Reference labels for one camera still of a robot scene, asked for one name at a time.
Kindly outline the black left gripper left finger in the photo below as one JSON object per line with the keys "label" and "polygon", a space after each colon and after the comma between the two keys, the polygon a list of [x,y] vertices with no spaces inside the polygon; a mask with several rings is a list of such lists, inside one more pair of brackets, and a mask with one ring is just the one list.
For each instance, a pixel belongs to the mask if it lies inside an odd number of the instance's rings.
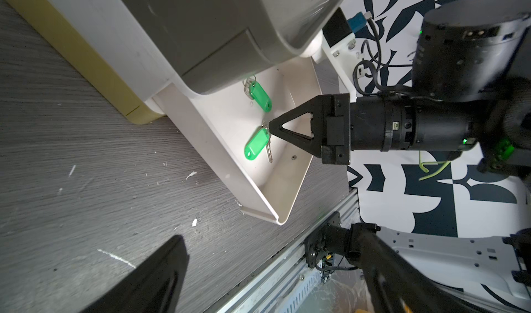
{"label": "black left gripper left finger", "polygon": [[175,312],[188,269],[181,235],[171,237],[84,312]]}

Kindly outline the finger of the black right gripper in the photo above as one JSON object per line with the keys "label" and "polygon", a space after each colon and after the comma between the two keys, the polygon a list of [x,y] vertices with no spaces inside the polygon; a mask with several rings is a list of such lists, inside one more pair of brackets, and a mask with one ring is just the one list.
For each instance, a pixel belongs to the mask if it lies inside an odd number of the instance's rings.
{"label": "finger of the black right gripper", "polygon": [[324,96],[318,95],[272,119],[268,128],[273,136],[321,158],[324,141]]}

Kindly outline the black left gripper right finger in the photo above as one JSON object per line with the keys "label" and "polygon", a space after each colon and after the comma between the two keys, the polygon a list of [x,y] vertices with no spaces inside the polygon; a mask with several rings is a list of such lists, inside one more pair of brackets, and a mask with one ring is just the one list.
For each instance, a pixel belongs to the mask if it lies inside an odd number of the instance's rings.
{"label": "black left gripper right finger", "polygon": [[436,287],[374,233],[360,234],[360,267],[376,312],[476,312]]}

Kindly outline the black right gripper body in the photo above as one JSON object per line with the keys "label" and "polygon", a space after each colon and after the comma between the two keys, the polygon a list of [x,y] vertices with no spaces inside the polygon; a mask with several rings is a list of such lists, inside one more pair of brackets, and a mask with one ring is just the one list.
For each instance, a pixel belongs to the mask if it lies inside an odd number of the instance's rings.
{"label": "black right gripper body", "polygon": [[351,103],[347,94],[329,95],[323,107],[322,148],[332,163],[349,163],[350,151],[406,151],[416,140],[416,109],[402,97],[362,97]]}

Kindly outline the key with green tag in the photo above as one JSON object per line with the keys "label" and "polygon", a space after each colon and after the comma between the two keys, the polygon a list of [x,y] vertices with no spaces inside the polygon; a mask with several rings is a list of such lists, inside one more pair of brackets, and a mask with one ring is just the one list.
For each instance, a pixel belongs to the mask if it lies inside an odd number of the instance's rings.
{"label": "key with green tag", "polygon": [[265,113],[271,112],[272,100],[255,76],[245,79],[243,81],[243,86],[244,93],[251,100],[254,100]]}
{"label": "key with green tag", "polygon": [[269,163],[273,163],[271,134],[267,124],[263,124],[256,133],[249,139],[244,147],[244,156],[249,161],[257,159],[259,154],[265,149]]}

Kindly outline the white drawer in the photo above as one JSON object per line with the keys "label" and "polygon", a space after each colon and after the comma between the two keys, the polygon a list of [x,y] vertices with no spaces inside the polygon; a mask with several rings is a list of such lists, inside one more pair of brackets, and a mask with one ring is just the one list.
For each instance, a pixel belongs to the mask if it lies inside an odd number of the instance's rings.
{"label": "white drawer", "polygon": [[244,214],[283,225],[313,157],[272,136],[272,121],[320,93],[313,60],[296,57],[209,95],[177,81],[154,100]]}

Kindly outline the grey-yellow mini drawer cabinet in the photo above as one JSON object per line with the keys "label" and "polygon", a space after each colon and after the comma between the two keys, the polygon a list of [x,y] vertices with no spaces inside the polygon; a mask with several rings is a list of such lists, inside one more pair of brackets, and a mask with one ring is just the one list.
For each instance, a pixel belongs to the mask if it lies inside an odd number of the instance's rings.
{"label": "grey-yellow mini drawer cabinet", "polygon": [[5,0],[124,117],[169,84],[215,93],[310,57],[343,0]]}

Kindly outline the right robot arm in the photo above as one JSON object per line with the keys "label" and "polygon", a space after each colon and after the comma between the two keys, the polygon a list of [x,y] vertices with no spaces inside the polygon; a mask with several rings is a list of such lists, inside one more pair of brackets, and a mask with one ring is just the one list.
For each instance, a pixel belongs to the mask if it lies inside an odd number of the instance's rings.
{"label": "right robot arm", "polygon": [[[327,165],[349,153],[480,147],[481,173],[530,185],[530,0],[458,0],[423,19],[412,85],[378,86],[351,102],[319,95],[273,119],[270,132]],[[402,235],[374,223],[339,226],[340,213],[304,240],[308,267],[330,255],[362,270],[376,312],[514,312],[499,291],[530,299],[530,230],[490,238]]]}

